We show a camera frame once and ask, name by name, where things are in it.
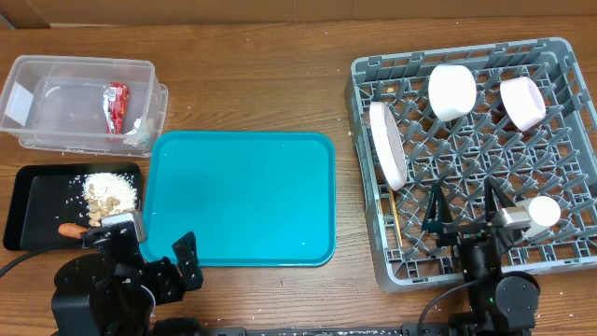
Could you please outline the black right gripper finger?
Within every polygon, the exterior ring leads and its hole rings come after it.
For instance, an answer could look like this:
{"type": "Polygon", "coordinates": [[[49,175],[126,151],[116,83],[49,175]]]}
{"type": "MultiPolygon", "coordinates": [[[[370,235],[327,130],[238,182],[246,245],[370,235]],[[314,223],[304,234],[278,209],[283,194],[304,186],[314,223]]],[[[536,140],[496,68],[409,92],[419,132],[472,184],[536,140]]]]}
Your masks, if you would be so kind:
{"type": "Polygon", "coordinates": [[[453,217],[442,188],[438,183],[434,183],[430,191],[422,229],[429,233],[442,233],[443,228],[452,223],[453,217]]]}
{"type": "Polygon", "coordinates": [[[500,189],[499,184],[491,176],[484,179],[485,220],[489,223],[498,212],[498,201],[502,207],[514,207],[514,202],[500,189]]]}

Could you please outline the orange carrot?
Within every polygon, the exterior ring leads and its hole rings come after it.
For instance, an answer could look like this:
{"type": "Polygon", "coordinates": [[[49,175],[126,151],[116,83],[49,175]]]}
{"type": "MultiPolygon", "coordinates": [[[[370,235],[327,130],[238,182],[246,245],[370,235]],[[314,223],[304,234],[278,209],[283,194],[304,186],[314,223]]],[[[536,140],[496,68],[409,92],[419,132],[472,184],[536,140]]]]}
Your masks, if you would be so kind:
{"type": "Polygon", "coordinates": [[[63,223],[58,228],[58,233],[64,237],[72,239],[81,239],[82,235],[89,229],[79,226],[75,223],[63,223]]]}

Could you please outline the white paper cup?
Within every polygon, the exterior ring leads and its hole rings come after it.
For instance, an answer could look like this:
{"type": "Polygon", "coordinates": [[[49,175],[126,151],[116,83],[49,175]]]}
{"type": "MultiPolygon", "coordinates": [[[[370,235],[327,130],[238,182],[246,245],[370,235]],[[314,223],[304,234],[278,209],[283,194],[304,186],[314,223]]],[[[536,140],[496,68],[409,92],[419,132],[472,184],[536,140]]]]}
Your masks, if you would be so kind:
{"type": "Polygon", "coordinates": [[[561,218],[562,210],[558,203],[548,196],[537,196],[515,203],[526,209],[530,215],[530,228],[524,233],[526,238],[533,238],[555,225],[561,218]]]}

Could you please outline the pink plate with food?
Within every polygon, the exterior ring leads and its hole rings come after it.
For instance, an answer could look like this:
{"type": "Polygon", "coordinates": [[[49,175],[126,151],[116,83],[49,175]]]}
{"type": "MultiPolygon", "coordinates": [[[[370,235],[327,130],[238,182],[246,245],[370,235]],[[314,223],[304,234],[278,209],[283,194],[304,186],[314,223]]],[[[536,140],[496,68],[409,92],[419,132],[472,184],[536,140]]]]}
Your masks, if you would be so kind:
{"type": "Polygon", "coordinates": [[[381,102],[369,106],[369,123],[382,172],[392,190],[407,183],[407,163],[402,140],[390,107],[381,102]]]}

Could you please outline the pink bowl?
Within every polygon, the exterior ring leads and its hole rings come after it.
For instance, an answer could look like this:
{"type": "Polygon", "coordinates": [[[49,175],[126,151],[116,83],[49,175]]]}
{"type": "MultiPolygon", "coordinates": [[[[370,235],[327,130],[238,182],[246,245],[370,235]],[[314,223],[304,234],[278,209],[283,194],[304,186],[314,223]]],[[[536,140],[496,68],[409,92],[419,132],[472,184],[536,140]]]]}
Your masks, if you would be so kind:
{"type": "Polygon", "coordinates": [[[500,96],[509,118],[522,132],[531,129],[546,116],[541,92],[529,77],[503,81],[500,96]]]}

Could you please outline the white bowl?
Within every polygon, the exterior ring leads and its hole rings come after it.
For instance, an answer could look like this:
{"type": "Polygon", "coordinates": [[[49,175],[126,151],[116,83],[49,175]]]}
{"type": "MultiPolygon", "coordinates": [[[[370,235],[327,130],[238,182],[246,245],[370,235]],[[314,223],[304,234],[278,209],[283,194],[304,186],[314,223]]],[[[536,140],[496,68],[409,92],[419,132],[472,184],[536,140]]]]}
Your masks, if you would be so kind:
{"type": "Polygon", "coordinates": [[[458,119],[475,105],[476,81],[463,65],[440,64],[429,76],[428,98],[438,119],[444,122],[458,119]]]}

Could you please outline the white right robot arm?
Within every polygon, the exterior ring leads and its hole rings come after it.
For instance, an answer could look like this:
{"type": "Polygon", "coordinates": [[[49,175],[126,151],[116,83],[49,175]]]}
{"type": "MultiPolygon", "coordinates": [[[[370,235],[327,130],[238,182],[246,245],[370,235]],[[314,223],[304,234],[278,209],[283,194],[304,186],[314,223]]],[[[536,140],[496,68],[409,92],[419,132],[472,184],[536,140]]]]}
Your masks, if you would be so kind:
{"type": "Polygon", "coordinates": [[[505,273],[502,255],[530,227],[528,211],[517,206],[492,177],[484,180],[484,219],[455,223],[438,182],[432,185],[422,229],[434,234],[438,246],[448,246],[462,269],[464,282],[430,301],[417,324],[419,335],[431,331],[423,324],[431,308],[451,294],[467,291],[469,310],[450,316],[442,335],[529,335],[541,293],[527,272],[505,273]]]}

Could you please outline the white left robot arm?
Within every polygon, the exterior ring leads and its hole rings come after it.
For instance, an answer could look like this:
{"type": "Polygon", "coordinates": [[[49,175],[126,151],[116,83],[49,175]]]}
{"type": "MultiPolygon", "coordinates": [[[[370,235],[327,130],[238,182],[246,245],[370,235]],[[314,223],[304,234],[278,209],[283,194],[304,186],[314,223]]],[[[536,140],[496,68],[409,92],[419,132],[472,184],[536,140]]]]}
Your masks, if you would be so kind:
{"type": "Polygon", "coordinates": [[[54,277],[51,309],[59,335],[201,333],[194,317],[150,321],[158,305],[202,287],[192,231],[173,243],[175,261],[145,261],[131,221],[84,232],[82,243],[96,252],[67,262],[54,277]]]}

